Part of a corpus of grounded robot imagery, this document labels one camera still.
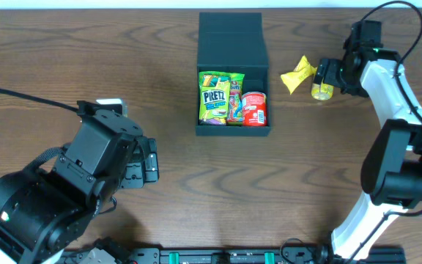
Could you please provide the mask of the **yellow small snack can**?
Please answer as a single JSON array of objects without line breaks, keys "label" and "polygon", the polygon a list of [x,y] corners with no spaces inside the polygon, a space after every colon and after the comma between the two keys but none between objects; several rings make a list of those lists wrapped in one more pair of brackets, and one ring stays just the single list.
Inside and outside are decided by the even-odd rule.
[{"label": "yellow small snack can", "polygon": [[316,100],[329,100],[333,96],[334,86],[329,84],[312,84],[311,96]]}]

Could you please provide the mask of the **red snack can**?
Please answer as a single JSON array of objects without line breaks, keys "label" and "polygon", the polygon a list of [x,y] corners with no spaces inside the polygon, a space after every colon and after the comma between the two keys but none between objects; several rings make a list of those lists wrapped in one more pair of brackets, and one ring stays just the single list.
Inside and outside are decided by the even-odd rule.
[{"label": "red snack can", "polygon": [[242,96],[243,126],[267,125],[267,96],[262,92],[247,92]]}]

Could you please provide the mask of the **Haribo gummy bag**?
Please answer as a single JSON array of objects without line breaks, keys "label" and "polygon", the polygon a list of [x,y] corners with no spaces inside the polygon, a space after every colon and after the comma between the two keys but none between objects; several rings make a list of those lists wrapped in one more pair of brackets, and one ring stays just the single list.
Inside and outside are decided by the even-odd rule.
[{"label": "Haribo gummy bag", "polygon": [[229,110],[226,119],[228,125],[241,125],[243,123],[241,96],[244,77],[245,75],[242,73],[230,74]]}]

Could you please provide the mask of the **black gift box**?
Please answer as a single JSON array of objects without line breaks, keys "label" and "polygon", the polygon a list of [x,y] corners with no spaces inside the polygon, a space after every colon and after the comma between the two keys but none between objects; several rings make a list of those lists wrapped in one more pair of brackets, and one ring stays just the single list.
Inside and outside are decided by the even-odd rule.
[{"label": "black gift box", "polygon": [[[202,12],[199,15],[197,56],[198,136],[266,136],[270,132],[268,56],[264,43],[262,16],[259,13]],[[200,125],[199,74],[205,71],[242,73],[242,96],[247,92],[262,92],[267,96],[267,125]]]}]

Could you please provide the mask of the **Pretz snack box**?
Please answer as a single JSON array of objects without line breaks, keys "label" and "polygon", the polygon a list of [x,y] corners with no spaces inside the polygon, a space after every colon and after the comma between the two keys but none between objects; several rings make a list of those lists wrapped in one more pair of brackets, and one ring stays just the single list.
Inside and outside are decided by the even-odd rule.
[{"label": "Pretz snack box", "polygon": [[205,71],[199,74],[199,124],[225,125],[229,110],[231,78],[227,73]]}]

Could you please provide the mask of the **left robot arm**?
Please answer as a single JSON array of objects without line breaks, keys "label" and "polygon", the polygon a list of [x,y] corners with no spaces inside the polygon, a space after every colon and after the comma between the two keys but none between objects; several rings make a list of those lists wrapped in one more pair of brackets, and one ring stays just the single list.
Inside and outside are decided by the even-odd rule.
[{"label": "left robot arm", "polygon": [[70,143],[0,177],[0,263],[56,263],[118,190],[158,181],[157,143],[124,109],[80,100]]}]

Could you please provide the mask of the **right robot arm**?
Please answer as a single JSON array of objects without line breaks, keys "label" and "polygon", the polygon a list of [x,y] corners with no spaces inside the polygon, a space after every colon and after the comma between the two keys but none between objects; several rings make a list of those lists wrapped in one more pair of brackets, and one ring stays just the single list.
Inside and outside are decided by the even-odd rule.
[{"label": "right robot arm", "polygon": [[380,132],[360,172],[360,198],[320,246],[314,263],[359,263],[398,217],[422,214],[422,107],[404,75],[399,53],[383,47],[382,24],[361,20],[351,27],[342,59],[321,59],[313,87],[337,87],[370,98]]}]

